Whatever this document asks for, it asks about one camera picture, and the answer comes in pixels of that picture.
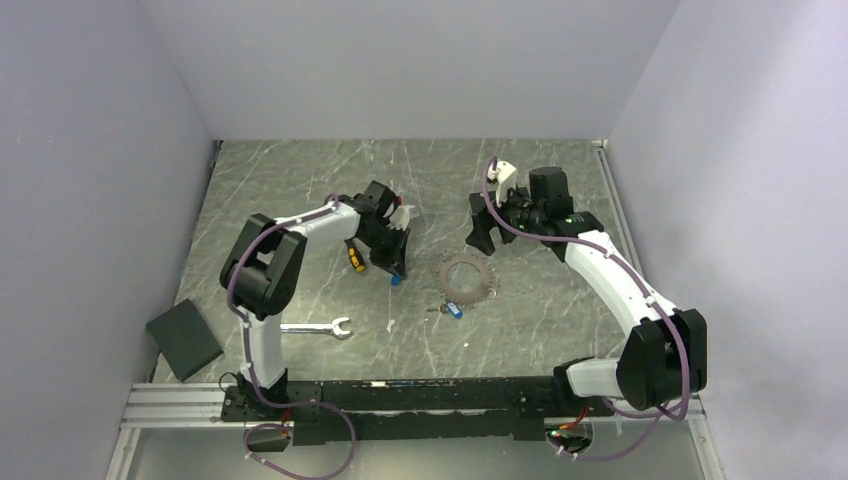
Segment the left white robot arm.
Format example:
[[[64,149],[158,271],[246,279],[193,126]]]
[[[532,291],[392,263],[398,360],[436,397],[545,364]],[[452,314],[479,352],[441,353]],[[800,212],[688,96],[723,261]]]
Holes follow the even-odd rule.
[[[290,217],[254,214],[239,234],[221,273],[229,309],[238,317],[242,376],[254,386],[248,407],[264,420],[279,417],[287,392],[281,314],[292,300],[306,255],[343,245],[351,267],[376,267],[396,280],[407,276],[406,249],[415,206],[388,186],[371,182],[364,192],[331,194],[316,209]]]

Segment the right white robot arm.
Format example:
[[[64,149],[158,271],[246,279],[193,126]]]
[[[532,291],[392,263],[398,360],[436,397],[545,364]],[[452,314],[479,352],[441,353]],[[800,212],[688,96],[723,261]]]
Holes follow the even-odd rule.
[[[592,398],[618,399],[633,408],[635,418],[685,418],[692,395],[707,384],[705,318],[650,286],[600,221],[575,210],[562,168],[537,168],[528,179],[521,188],[515,166],[497,157],[487,161],[481,191],[469,196],[473,230],[467,244],[492,255],[493,229],[504,244],[518,237],[540,242],[588,283],[626,336],[616,358],[585,357],[555,367],[553,406],[574,415]]]

